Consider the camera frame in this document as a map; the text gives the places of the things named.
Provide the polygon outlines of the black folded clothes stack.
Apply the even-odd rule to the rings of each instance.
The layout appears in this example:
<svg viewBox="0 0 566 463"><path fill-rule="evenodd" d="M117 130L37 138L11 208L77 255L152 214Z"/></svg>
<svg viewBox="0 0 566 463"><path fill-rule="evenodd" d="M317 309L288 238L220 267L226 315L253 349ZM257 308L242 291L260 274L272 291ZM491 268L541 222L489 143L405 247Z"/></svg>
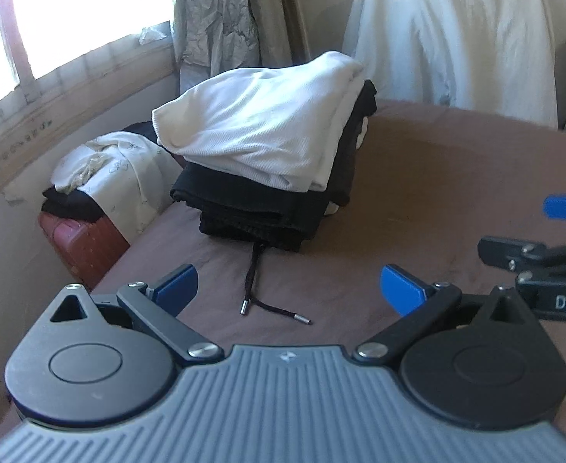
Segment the black folded clothes stack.
<svg viewBox="0 0 566 463"><path fill-rule="evenodd" d="M365 119L376 111L375 95L373 82L365 81L339 139L324 191L284 191L188 163L170 196L200 211L203 234L299 251L315 236L328 206L345 207L350 202L358 137Z"/></svg>

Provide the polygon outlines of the white waffle-knit garment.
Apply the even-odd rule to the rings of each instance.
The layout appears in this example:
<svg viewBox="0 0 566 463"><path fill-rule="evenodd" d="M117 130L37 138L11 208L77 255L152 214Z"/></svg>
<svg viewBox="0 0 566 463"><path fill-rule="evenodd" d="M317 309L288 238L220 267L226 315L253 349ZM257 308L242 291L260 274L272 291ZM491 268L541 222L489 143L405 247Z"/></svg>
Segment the white waffle-knit garment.
<svg viewBox="0 0 566 463"><path fill-rule="evenodd" d="M326 189L339 139L365 81L329 51L300 66L239 68L152 113L158 142L183 159L294 193Z"/></svg>

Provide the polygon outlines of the red suitcase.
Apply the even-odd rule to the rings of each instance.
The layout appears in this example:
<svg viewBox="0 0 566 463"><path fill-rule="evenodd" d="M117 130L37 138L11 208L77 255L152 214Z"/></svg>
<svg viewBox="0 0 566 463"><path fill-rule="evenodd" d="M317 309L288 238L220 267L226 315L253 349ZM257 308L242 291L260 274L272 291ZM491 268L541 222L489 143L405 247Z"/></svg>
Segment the red suitcase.
<svg viewBox="0 0 566 463"><path fill-rule="evenodd" d="M41 212L38 223L67 270L86 289L94 289L129 249L106 215L88 223Z"/></svg>

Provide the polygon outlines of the grey crinkled curtain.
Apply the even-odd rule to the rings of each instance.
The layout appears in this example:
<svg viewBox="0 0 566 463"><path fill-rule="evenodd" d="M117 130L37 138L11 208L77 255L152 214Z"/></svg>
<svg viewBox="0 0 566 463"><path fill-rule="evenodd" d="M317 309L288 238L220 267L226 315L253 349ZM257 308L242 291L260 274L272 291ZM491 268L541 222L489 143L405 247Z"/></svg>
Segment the grey crinkled curtain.
<svg viewBox="0 0 566 463"><path fill-rule="evenodd" d="M249 0L173 0L171 30L180 92L222 72L260 65Z"/></svg>

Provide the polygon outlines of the white printed cloth pile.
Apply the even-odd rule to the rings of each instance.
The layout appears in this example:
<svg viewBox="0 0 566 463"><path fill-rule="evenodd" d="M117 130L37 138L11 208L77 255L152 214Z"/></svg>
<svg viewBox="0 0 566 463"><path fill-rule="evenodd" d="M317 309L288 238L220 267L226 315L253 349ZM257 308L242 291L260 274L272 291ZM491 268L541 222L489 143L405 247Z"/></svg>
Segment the white printed cloth pile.
<svg viewBox="0 0 566 463"><path fill-rule="evenodd" d="M156 142L153 125L134 123L66 154L43 192L41 210L86 223L106 216L133 243L171 205L180 172L178 161Z"/></svg>

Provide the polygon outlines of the white hanging bedspread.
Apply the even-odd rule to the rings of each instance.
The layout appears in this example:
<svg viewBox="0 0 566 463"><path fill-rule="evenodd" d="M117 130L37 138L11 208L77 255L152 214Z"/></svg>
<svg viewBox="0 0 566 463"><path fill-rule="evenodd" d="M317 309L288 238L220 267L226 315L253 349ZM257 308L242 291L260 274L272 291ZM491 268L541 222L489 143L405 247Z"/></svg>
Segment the white hanging bedspread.
<svg viewBox="0 0 566 463"><path fill-rule="evenodd" d="M545 0L353 0L342 50L382 99L558 126Z"/></svg>

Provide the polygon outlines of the black drawstring with metal tips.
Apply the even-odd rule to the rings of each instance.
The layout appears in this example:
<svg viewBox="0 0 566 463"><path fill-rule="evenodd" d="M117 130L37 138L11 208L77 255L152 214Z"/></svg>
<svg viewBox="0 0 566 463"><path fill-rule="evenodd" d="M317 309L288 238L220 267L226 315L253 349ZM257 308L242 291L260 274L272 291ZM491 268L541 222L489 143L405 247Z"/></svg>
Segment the black drawstring with metal tips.
<svg viewBox="0 0 566 463"><path fill-rule="evenodd" d="M269 246L265 243L253 243L249 266L244 276L242 300L239 307L241 317L247 317L253 308L261 309L267 314L295 321L304 326L311 326L311 318L293 311L291 308L271 301L270 290L265 284L263 258Z"/></svg>

